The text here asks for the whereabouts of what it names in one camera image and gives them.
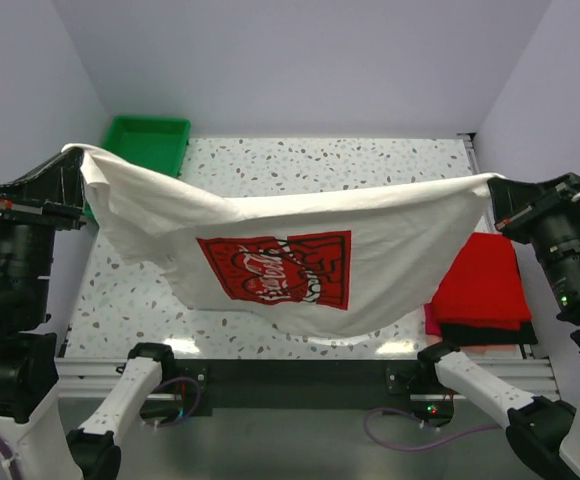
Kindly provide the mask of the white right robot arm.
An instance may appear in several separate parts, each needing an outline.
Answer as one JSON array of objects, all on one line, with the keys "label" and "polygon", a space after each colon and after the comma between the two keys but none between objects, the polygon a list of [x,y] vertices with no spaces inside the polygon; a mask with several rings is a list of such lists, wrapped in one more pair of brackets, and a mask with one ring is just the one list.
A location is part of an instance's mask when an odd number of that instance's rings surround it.
[{"label": "white right robot arm", "polygon": [[[558,319],[575,326],[570,337],[580,364],[580,176],[527,183],[489,180],[495,229],[531,245],[558,305]],[[502,428],[516,457],[543,479],[580,479],[580,403],[565,401],[540,375],[529,384],[496,373],[449,342],[417,355],[415,379],[429,393],[456,393]]]}]

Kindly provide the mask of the white printed t shirt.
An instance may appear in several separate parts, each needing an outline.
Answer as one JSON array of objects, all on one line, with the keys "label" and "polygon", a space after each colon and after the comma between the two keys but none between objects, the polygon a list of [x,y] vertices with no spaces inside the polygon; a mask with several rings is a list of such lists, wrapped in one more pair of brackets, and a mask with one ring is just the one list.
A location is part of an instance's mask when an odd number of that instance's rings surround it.
[{"label": "white printed t shirt", "polygon": [[490,200],[486,174],[224,198],[83,145],[84,194],[127,263],[152,262],[197,310],[352,337],[429,302]]}]

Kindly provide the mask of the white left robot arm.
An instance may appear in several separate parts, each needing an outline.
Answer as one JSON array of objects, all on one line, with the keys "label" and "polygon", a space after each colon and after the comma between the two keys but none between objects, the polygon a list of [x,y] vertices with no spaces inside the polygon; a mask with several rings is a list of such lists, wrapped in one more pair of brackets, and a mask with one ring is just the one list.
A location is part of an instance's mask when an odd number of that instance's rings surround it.
[{"label": "white left robot arm", "polygon": [[82,149],[70,147],[0,184],[0,457],[12,479],[113,479],[121,443],[149,395],[177,380],[172,349],[140,343],[95,413],[65,431],[58,409],[57,337],[38,332],[56,233],[84,225]]}]

